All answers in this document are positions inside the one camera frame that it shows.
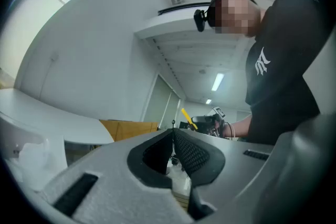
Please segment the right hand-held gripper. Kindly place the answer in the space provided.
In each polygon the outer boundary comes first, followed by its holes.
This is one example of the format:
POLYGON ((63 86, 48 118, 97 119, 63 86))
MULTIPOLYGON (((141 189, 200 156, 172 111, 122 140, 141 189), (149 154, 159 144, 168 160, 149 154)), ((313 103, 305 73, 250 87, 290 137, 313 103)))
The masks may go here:
POLYGON ((203 133, 203 134, 206 134, 206 135, 218 137, 216 135, 215 128, 214 128, 215 120, 223 121, 223 127, 225 127, 225 125, 226 125, 226 122, 224 120, 225 114, 219 107, 213 108, 212 111, 214 112, 214 114, 192 117, 191 120, 198 127, 198 130, 194 130, 188 124, 189 128, 192 131, 197 131, 199 133, 203 133))

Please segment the person's right forearm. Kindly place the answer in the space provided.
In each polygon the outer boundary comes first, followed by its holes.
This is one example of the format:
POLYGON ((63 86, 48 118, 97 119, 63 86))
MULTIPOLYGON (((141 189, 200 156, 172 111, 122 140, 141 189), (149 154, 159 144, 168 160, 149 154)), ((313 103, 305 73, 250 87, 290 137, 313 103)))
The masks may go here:
POLYGON ((223 137, 245 137, 248 135, 252 115, 232 124, 226 124, 223 130, 223 137))

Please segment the brown cardboard box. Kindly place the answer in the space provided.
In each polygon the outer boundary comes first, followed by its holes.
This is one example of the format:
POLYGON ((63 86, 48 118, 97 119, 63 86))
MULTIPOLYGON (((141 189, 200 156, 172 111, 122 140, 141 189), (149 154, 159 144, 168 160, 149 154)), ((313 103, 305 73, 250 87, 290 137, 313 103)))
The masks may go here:
POLYGON ((115 142, 126 140, 135 136, 155 132, 158 129, 158 122, 133 122, 99 120, 107 129, 115 142))

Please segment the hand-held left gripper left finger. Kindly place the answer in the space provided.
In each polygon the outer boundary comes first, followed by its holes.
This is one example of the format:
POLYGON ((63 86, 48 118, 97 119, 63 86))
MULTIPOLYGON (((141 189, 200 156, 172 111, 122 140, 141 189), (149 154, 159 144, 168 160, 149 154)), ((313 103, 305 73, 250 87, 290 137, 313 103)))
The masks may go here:
POLYGON ((103 145, 63 170, 42 190, 59 224, 187 224, 193 218, 166 175, 173 131, 103 145))

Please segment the white plastic bag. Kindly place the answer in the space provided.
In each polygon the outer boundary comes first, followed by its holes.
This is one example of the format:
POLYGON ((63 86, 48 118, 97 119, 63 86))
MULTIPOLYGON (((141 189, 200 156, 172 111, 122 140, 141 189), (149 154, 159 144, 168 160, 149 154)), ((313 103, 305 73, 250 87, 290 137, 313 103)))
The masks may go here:
POLYGON ((36 192, 68 167, 62 136, 3 139, 0 149, 14 178, 36 192))

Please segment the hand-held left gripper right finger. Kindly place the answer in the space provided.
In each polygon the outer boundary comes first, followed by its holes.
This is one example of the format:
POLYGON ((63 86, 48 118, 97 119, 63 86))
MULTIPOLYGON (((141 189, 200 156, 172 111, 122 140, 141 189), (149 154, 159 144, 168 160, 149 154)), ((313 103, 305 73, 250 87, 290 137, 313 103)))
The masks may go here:
POLYGON ((191 180, 187 212, 202 219, 227 206, 257 175, 273 147, 174 129, 177 158, 191 180))

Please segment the glass door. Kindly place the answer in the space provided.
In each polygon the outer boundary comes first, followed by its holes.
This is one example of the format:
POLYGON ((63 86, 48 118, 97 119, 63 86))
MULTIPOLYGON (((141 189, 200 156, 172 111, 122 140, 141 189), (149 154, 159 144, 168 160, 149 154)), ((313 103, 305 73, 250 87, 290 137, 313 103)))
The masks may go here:
POLYGON ((159 129, 169 129, 176 120, 180 97, 160 76, 156 76, 146 105, 143 122, 155 122, 159 129))

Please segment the black printed t-shirt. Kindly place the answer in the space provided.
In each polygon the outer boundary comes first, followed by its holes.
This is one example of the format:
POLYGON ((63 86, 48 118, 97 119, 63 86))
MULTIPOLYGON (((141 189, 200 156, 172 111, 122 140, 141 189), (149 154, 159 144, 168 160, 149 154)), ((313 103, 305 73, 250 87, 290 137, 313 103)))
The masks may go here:
POLYGON ((278 137, 319 114, 303 74, 327 42, 333 19, 327 0, 275 0, 246 60, 246 141, 274 145, 278 137))

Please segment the yellow utility knife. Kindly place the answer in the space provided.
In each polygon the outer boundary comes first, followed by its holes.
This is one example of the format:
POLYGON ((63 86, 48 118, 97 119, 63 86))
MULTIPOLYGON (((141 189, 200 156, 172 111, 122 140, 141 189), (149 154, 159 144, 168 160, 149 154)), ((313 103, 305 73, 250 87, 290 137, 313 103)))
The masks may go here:
POLYGON ((185 111, 184 108, 181 109, 182 114, 184 115, 184 117, 187 119, 188 124, 194 129, 194 130, 198 130, 198 127, 196 126, 195 123, 193 123, 191 117, 188 115, 188 113, 185 111))

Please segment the person's right hand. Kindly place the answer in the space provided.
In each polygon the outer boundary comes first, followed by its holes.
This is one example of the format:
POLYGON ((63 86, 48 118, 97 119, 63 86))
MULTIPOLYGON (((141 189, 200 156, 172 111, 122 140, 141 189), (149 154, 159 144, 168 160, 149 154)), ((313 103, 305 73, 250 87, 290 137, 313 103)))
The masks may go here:
POLYGON ((224 135, 223 135, 223 130, 225 129, 225 128, 223 127, 223 121, 217 121, 217 120, 215 120, 214 128, 215 128, 216 135, 217 135, 218 137, 223 138, 223 137, 224 137, 224 135))

